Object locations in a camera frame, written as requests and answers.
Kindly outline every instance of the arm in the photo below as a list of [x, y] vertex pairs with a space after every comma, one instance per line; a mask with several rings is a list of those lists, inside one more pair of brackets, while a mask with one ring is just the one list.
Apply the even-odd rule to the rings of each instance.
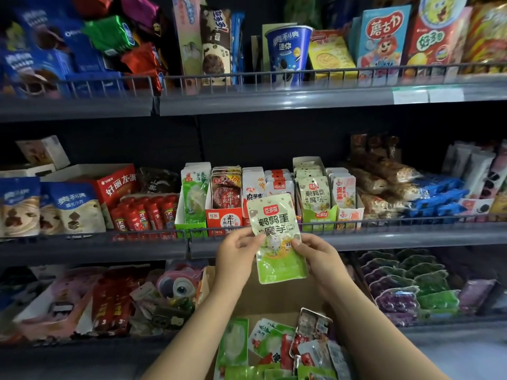
[[213, 288], [178, 332], [171, 344], [148, 368], [141, 380], [202, 380], [250, 277], [252, 259], [264, 242], [251, 229], [230, 233], [219, 246]]
[[333, 307], [356, 363], [377, 380], [450, 380], [400, 332], [350, 278], [336, 249], [315, 235], [293, 240]]

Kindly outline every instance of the hand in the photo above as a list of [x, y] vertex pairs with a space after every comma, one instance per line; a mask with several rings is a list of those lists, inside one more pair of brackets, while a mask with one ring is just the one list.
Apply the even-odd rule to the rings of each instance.
[[319, 236], [301, 234], [301, 241], [292, 239], [292, 246], [308, 261], [317, 288], [325, 300], [330, 301], [340, 286], [352, 281], [336, 249]]
[[214, 287], [241, 294], [250, 277], [252, 261], [265, 239], [264, 234], [254, 237], [251, 228], [242, 228], [229, 233], [217, 252]]

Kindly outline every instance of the chocolate wafer package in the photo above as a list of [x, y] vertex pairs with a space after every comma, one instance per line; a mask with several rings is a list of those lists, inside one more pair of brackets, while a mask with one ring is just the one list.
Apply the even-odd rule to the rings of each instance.
[[0, 218], [5, 237], [39, 234], [40, 199], [40, 178], [0, 179]]
[[48, 183], [49, 197], [66, 234], [105, 232], [105, 223], [93, 186], [87, 183]]
[[[201, 5], [202, 71], [204, 74], [231, 73], [231, 11], [214, 11]], [[202, 79], [204, 86], [231, 85], [231, 77]]]

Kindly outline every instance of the cartoon eye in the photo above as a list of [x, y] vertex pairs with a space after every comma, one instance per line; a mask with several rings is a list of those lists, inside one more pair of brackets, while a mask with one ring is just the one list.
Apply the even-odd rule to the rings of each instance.
[[189, 279], [186, 279], [184, 277], [180, 277], [174, 280], [172, 290], [174, 297], [191, 297], [195, 294], [194, 285], [190, 282]]

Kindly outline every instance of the shelf label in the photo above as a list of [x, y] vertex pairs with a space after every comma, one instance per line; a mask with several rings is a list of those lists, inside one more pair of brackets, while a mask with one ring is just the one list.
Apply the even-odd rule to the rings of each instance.
[[431, 103], [454, 103], [465, 101], [463, 89], [458, 87], [435, 87], [428, 90]]
[[429, 102], [428, 91], [421, 88], [398, 87], [392, 89], [395, 105], [422, 104]]

